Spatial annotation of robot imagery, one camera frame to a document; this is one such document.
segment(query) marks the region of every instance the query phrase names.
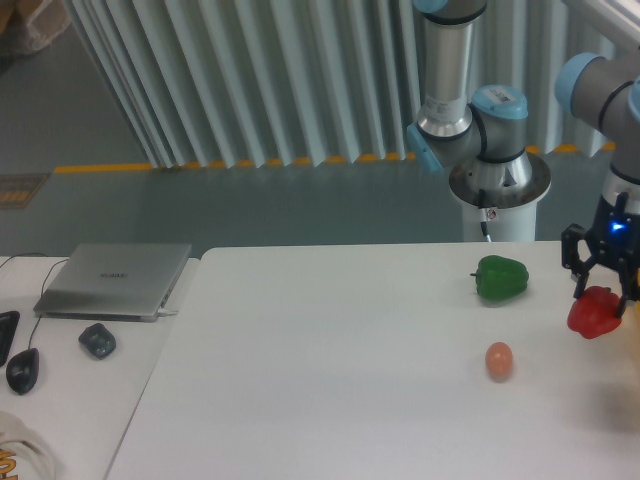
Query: laptop logo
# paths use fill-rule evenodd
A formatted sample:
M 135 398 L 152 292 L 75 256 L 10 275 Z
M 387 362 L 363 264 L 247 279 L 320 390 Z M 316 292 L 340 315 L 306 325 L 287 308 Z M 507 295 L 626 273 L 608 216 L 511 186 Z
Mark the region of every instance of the laptop logo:
M 100 278 L 127 278 L 128 273 L 101 273 Z

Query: gray floor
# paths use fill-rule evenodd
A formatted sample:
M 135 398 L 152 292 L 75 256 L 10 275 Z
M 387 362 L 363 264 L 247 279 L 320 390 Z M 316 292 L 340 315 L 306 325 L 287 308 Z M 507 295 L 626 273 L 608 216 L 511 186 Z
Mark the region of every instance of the gray floor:
M 138 163 L 143 155 L 73 30 L 0 73 L 0 174 Z M 589 225 L 610 153 L 545 156 L 540 240 Z M 416 162 L 54 174 L 24 210 L 0 210 L 0 255 L 69 255 L 81 242 L 219 246 L 458 242 L 447 172 Z

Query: red bell pepper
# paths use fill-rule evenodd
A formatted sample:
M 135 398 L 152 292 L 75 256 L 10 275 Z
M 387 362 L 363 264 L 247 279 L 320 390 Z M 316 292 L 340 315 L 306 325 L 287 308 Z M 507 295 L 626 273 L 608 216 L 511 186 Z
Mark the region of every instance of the red bell pepper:
M 619 301 L 609 288 L 589 287 L 573 302 L 567 326 L 589 340 L 609 333 L 622 323 L 615 316 Z

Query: green bell pepper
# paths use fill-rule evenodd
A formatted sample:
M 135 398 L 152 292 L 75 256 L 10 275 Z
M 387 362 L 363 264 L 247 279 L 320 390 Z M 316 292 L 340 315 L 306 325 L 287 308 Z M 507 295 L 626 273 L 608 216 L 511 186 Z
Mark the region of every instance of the green bell pepper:
M 501 302 L 524 292 L 529 280 L 527 267 L 498 255 L 484 257 L 478 262 L 476 273 L 471 275 L 476 277 L 478 295 L 492 302 Z

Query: computer mouse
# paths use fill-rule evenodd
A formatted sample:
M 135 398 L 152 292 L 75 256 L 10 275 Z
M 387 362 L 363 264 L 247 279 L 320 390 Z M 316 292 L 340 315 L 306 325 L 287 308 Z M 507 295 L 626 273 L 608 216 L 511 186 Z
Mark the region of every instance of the computer mouse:
M 116 348 L 115 337 L 101 323 L 94 323 L 85 328 L 82 335 L 78 337 L 78 341 L 89 354 L 98 360 L 108 357 Z
M 37 348 L 24 350 L 7 363 L 7 383 L 18 395 L 31 391 L 38 380 L 40 352 Z

